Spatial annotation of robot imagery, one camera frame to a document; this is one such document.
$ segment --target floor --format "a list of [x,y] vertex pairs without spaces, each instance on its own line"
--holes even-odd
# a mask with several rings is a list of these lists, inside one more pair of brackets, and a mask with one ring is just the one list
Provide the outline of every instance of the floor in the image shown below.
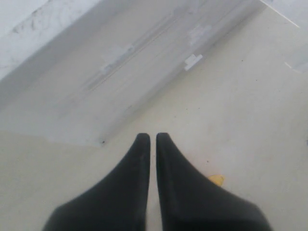
[[54,208],[103,178],[139,132],[152,137],[148,229],[161,229],[155,135],[169,132],[206,176],[256,203],[275,230],[307,230],[308,74],[284,61],[308,35],[270,9],[139,110],[102,148],[0,133],[0,230],[40,230]]

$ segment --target yellow spot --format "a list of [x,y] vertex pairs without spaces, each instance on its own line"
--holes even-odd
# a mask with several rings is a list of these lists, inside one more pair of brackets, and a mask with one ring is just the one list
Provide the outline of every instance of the yellow spot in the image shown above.
[[222,186],[223,181],[225,180],[225,177],[223,175],[213,175],[208,178],[210,181],[212,181],[214,184],[218,186]]

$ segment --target beige floor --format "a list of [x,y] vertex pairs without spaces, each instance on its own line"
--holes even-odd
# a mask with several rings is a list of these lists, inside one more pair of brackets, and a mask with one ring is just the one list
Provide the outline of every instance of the beige floor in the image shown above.
[[0,133],[0,230],[40,230],[52,210],[104,177],[138,132],[152,137],[148,230],[161,229],[156,133],[205,175],[258,204],[275,230],[307,230],[308,74],[284,60],[308,35],[269,9],[166,86],[102,148]]

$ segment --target white floor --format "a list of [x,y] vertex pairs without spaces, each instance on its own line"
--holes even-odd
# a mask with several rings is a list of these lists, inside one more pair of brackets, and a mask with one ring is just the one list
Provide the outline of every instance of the white floor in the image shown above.
[[275,230],[307,230],[308,74],[284,60],[308,41],[270,9],[242,23],[102,148],[0,133],[0,230],[40,230],[53,209],[102,179],[139,132],[152,137],[148,230],[160,231],[156,133],[205,175],[258,204]]

